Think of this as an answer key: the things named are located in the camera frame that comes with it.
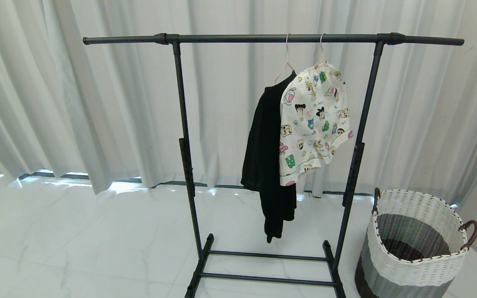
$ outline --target clothing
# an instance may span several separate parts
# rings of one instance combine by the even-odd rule
[[[352,138],[345,82],[327,62],[303,70],[284,90],[280,104],[280,185],[328,164]]]
[[[285,87],[296,73],[272,87],[266,87],[253,117],[246,156],[242,166],[241,183],[245,189],[259,191],[265,216],[265,233],[281,238],[283,220],[294,219],[296,187],[279,185],[279,132],[281,115],[279,106]]]

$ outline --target woven basket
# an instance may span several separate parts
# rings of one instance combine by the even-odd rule
[[[465,229],[475,226],[467,240]],[[439,298],[477,237],[442,199],[375,189],[373,216],[354,274],[362,298]]]

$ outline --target basket rim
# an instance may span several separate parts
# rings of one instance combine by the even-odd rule
[[[457,219],[459,220],[460,226],[463,225],[463,221],[462,221],[461,217],[458,215],[458,213],[456,212],[456,210],[454,210],[454,208],[450,207],[450,205],[445,200],[443,200],[439,197],[436,197],[436,196],[431,195],[431,194],[426,194],[425,192],[407,190],[407,189],[386,189],[386,190],[381,191],[381,194],[384,193],[384,192],[411,192],[411,193],[417,194],[417,195],[430,196],[429,199],[438,199],[441,202],[443,202],[446,207],[448,207],[450,210],[452,210],[453,214],[456,215]],[[375,228],[375,233],[374,234],[378,238],[378,241],[380,243],[380,248],[381,248],[382,252],[386,253],[388,258],[393,259],[397,262],[404,262],[406,264],[418,264],[418,263],[422,263],[422,262],[426,263],[426,262],[432,262],[432,261],[443,259],[443,258],[454,258],[454,257],[460,256],[460,255],[463,255],[463,254],[465,254],[469,251],[469,248],[465,247],[465,248],[461,249],[460,251],[450,253],[449,255],[439,255],[439,256],[433,256],[431,258],[422,258],[422,259],[417,259],[417,260],[413,260],[413,261],[401,259],[399,257],[396,257],[394,254],[390,253],[390,251],[388,251],[388,249],[384,245],[384,242],[382,241],[382,238],[380,236],[380,232],[378,230],[378,222],[377,222],[378,210],[377,211],[372,211],[371,214],[373,215],[373,227]],[[466,231],[461,230],[460,232],[461,232],[461,236],[463,238],[463,244],[466,244],[467,243]]]

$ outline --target white curtain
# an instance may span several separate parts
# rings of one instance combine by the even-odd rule
[[[96,192],[140,176],[182,181],[170,46],[90,45],[83,36],[376,34],[465,39],[462,47],[386,46],[357,192],[409,188],[448,200],[477,174],[477,2],[467,0],[0,0],[0,172],[89,174]],[[290,44],[290,64],[320,60]],[[195,181],[240,185],[253,113],[284,64],[283,44],[182,44]],[[325,44],[347,81],[357,130],[372,44]],[[343,191],[352,142],[299,188]]]

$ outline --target white cartoon print shirt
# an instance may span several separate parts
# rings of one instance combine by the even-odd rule
[[[280,185],[329,164],[339,145],[353,137],[345,82],[328,62],[303,70],[281,99]]]

